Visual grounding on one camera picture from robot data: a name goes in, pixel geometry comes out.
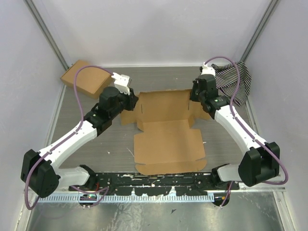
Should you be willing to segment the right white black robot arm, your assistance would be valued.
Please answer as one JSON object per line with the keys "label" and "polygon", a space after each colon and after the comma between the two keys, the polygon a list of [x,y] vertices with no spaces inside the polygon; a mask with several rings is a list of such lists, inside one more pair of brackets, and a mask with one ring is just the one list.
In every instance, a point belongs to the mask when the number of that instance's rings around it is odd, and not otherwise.
{"label": "right white black robot arm", "polygon": [[199,102],[203,110],[225,128],[243,154],[236,165],[224,164],[212,169],[211,180],[215,189],[224,189],[229,181],[243,182],[252,187],[278,176],[278,144],[267,142],[249,127],[230,105],[230,100],[218,94],[213,75],[201,74],[193,81],[190,100]]}

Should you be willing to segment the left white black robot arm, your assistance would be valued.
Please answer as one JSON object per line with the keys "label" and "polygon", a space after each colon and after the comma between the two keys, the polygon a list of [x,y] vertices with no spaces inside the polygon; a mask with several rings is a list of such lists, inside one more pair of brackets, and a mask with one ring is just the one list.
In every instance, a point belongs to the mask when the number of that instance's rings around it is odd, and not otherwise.
{"label": "left white black robot arm", "polygon": [[132,111],[138,101],[132,88],[120,92],[107,87],[99,102],[83,117],[75,128],[51,145],[36,152],[25,153],[21,180],[25,189],[31,189],[40,198],[51,195],[57,188],[81,186],[86,191],[95,189],[96,173],[86,165],[61,169],[61,164],[84,144],[107,130],[114,118],[124,110]]}

